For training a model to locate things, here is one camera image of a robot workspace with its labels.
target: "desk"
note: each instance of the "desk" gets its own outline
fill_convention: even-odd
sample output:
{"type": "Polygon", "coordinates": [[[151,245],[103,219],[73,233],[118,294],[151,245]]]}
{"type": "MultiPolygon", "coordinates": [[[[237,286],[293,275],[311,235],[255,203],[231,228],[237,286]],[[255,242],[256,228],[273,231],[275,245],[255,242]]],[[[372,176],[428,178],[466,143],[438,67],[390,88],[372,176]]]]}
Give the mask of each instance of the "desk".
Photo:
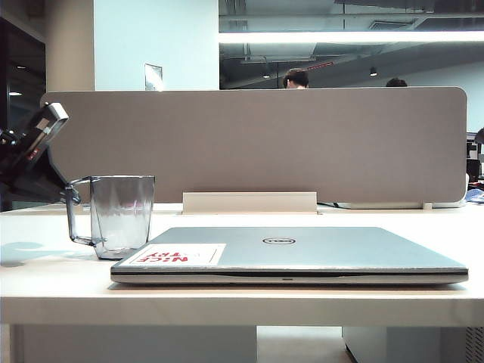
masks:
{"type": "MultiPolygon", "coordinates": [[[[181,207],[156,205],[151,237],[178,226],[377,226],[466,264],[469,281],[425,288],[125,287],[111,282],[112,262],[98,261],[91,247],[70,242],[65,209],[54,205],[0,214],[2,323],[210,327],[221,329],[214,330],[217,337],[242,328],[248,330],[241,336],[248,337],[256,325],[484,326],[484,240],[477,233],[481,206],[328,208],[310,216],[183,216],[181,207]]],[[[80,231],[89,224],[83,214],[80,231]]],[[[253,344],[253,338],[245,343],[253,344]]]]}

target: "wall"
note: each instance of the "wall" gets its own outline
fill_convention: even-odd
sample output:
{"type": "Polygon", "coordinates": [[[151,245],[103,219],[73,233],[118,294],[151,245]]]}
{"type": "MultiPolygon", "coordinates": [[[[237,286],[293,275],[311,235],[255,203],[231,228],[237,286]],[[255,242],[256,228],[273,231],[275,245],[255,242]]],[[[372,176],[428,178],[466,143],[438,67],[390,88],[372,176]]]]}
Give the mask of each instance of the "wall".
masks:
{"type": "Polygon", "coordinates": [[[47,0],[47,91],[93,91],[94,0],[47,0]]]}
{"type": "MultiPolygon", "coordinates": [[[[484,127],[484,62],[462,64],[417,73],[398,75],[408,85],[456,85],[467,93],[467,131],[477,132],[484,127]]],[[[354,87],[385,86],[387,78],[379,76],[367,82],[354,84],[354,87]]]]}
{"type": "Polygon", "coordinates": [[[45,42],[45,22],[42,18],[31,18],[26,13],[26,2],[0,0],[0,17],[39,40],[45,42]]]}
{"type": "Polygon", "coordinates": [[[96,0],[95,89],[144,90],[144,64],[167,90],[219,89],[218,0],[96,0]]]}

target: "clear plastic mug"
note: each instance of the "clear plastic mug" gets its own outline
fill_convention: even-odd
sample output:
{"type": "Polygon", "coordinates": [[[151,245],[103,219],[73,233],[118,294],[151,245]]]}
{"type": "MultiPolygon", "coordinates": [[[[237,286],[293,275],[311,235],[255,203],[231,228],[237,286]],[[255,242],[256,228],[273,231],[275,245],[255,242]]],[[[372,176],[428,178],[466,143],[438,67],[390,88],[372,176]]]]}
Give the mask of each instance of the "clear plastic mug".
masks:
{"type": "Polygon", "coordinates": [[[93,246],[99,259],[122,259],[147,242],[153,209],[154,176],[87,176],[66,186],[70,239],[93,246]],[[76,185],[89,183],[91,237],[76,232],[76,185]]]}

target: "laptop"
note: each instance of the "laptop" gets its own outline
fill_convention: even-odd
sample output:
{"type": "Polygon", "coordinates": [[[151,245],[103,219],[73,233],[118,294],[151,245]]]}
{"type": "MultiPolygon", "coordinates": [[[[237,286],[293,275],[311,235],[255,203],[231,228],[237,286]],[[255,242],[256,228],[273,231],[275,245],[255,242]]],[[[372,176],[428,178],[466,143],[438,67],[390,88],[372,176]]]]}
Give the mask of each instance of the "laptop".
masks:
{"type": "Polygon", "coordinates": [[[452,284],[467,268],[382,228],[171,228],[111,268],[129,284],[452,284]]]}

